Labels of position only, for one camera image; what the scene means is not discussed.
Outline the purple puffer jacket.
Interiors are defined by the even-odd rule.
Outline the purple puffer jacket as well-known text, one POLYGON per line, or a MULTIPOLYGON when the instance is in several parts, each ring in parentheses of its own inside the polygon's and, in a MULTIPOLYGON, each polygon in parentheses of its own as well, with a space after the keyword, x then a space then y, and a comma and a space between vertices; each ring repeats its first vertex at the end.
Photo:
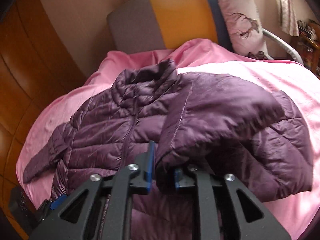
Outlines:
POLYGON ((191 198, 174 191, 174 169, 188 162, 234 174, 262 202, 312 189, 308 126, 285 92, 228 74, 180 74, 172 60, 126 69, 86 100, 29 161, 23 182, 54 170, 56 200, 92 174, 114 175, 151 141, 155 178, 150 194, 133 199, 132 239, 191 238, 191 198))

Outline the wooden wardrobe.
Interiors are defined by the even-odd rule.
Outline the wooden wardrobe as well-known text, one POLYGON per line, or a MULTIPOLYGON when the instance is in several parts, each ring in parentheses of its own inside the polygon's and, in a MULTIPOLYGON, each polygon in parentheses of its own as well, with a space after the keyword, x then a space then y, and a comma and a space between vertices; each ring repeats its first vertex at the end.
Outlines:
POLYGON ((84 82, 41 0, 14 0, 1 20, 1 214, 22 239, 9 201, 23 144, 39 114, 84 82))

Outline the pink bed quilt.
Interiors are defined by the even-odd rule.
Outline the pink bed quilt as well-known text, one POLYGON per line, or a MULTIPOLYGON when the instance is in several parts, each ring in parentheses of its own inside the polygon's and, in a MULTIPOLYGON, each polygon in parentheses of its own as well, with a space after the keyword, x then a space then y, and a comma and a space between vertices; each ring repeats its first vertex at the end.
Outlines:
POLYGON ((86 83, 53 101, 31 127, 16 164, 19 182, 31 158, 47 143, 53 130, 68 121, 85 100, 110 88, 125 69, 140 69, 173 59, 180 73, 188 71, 231 74, 266 90, 284 91, 298 106, 309 128, 313 147, 312 191, 268 202, 267 208, 292 239, 304 239, 319 220, 319 79, 302 65, 287 60, 255 61, 237 55, 208 39, 185 42, 176 50, 126 54, 111 51, 86 83))

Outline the grey yellow blue headboard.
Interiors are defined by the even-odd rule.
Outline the grey yellow blue headboard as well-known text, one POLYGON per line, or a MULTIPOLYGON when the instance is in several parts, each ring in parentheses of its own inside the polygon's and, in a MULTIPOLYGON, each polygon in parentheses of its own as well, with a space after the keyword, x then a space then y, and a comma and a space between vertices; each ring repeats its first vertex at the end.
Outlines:
POLYGON ((107 23, 116 49, 127 54, 177 49, 196 38, 233 50, 217 0, 130 0, 107 23))

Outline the deer print pillow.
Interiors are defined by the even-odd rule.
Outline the deer print pillow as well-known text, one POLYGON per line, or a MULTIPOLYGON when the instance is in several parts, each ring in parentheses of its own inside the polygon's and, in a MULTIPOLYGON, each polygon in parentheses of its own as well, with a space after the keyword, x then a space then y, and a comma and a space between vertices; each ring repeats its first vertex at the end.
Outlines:
POLYGON ((268 55, 254 0, 217 0, 235 53, 268 55))

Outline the wooden desk with clutter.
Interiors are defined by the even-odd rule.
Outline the wooden desk with clutter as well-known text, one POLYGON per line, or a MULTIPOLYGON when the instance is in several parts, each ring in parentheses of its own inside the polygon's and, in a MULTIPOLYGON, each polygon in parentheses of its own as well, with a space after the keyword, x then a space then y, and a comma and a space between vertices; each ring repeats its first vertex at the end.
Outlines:
POLYGON ((291 44, 298 51, 304 66, 319 79, 319 24, 311 19, 298 21, 299 36, 291 44))

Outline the right pink curtain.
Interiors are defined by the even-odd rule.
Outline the right pink curtain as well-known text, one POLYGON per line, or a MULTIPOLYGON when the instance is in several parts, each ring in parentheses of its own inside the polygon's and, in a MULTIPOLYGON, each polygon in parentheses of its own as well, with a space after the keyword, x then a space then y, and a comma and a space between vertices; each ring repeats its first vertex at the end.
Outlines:
POLYGON ((298 22, 292 0, 280 0, 280 25, 283 32, 299 36, 298 22))

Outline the grey metal bed rail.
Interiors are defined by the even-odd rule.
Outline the grey metal bed rail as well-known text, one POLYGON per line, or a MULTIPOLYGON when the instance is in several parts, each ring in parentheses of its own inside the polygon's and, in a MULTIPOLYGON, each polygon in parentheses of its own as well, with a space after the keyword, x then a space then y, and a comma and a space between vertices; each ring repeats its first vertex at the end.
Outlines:
POLYGON ((288 43, 284 40, 279 38, 277 35, 273 34, 272 32, 262 28, 263 35, 271 39, 272 41, 276 42, 282 49, 284 49, 293 59, 293 61, 300 63, 301 65, 304 64, 301 56, 299 53, 288 43))

